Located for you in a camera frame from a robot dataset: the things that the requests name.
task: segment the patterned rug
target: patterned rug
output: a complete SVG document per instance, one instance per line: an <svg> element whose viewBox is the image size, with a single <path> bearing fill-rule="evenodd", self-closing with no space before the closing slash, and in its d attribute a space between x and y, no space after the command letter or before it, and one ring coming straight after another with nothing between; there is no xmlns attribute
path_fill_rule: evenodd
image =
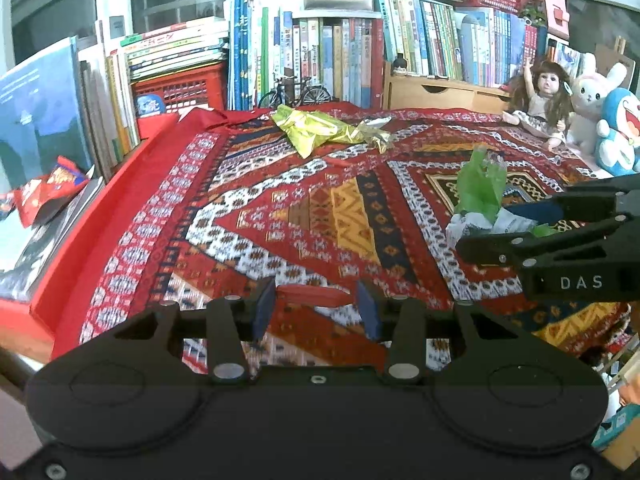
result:
<svg viewBox="0 0 640 480"><path fill-rule="evenodd" d="M350 123L366 116L350 113L332 111ZM327 144L303 160L266 116L231 136L192 132L193 142L114 248L80 342L155 301L203 308L211 298L245 295L267 276L344 291L367 276L387 294L415 296L439 309L457 299L479 301L573 354L616 341L626 329L626 305L532 303L510 269L467 265L444 234L458 200L456 173L477 144L507 161L505 204L535 202L592 178L591 171L570 152L551 154L538 139L498 125L495 116L392 115L386 129L395 147L384 155L363 144ZM385 359L385 347L366 339L351 305L278 304L263 341L245 349L254 370L261 364L381 367ZM447 341L430 340L428 349L430 367L448 362ZM203 341L186 342L185 361L206 370Z"/></svg>

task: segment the crumpled yellow wrapper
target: crumpled yellow wrapper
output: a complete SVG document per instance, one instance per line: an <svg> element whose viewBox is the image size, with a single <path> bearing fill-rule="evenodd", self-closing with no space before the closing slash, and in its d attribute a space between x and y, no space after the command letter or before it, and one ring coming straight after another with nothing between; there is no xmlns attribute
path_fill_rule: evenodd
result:
<svg viewBox="0 0 640 480"><path fill-rule="evenodd" d="M329 141L344 144L366 142L375 145L380 153L392 147L389 132L368 126L365 121L351 126L323 112L303 112L285 105L278 106L271 119L287 134L302 158L307 158L314 149Z"/></svg>

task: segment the doll's face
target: doll's face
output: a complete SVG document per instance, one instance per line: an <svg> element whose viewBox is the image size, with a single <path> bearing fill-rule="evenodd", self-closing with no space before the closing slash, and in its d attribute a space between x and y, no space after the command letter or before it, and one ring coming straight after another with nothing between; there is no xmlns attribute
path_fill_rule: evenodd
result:
<svg viewBox="0 0 640 480"><path fill-rule="evenodd" d="M545 95L554 95L560 88L558 76L553 72L543 72L538 78L538 91Z"/></svg>

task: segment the teal box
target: teal box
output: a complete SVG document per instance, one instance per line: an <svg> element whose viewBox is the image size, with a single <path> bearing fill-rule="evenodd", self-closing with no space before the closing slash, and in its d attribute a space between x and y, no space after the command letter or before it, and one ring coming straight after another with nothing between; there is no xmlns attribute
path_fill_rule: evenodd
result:
<svg viewBox="0 0 640 480"><path fill-rule="evenodd" d="M605 449L609 444L611 444L611 441L620 433L625 431L631 421L639 415L640 405L630 404L625 406L614 416L608 418L600 425L598 433L596 433L596 437L593 439L593 443L591 445L598 451ZM608 424L610 424L610 426L607 429L603 428L603 425L607 426Z"/></svg>

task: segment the doll's hair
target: doll's hair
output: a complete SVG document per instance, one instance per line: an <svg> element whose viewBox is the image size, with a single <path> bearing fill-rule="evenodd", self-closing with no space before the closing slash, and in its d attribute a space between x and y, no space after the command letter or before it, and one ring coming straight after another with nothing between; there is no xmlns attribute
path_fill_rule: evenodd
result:
<svg viewBox="0 0 640 480"><path fill-rule="evenodd" d="M558 92L546 104L546 122L550 126L556 126L558 121L563 120L565 124L568 124L569 113L572 111L571 106L571 94L566 90L565 83L571 87L571 78L564 68L558 63L549 61L548 59L537 59L531 67L531 76L533 79L533 88L536 93L540 92L538 88L538 79L541 74L551 73L558 76ZM511 100L509 109L511 112L514 110L521 110L523 112L529 111L529 95L527 94L527 85L524 81L523 75L517 75L509 82Z"/></svg>

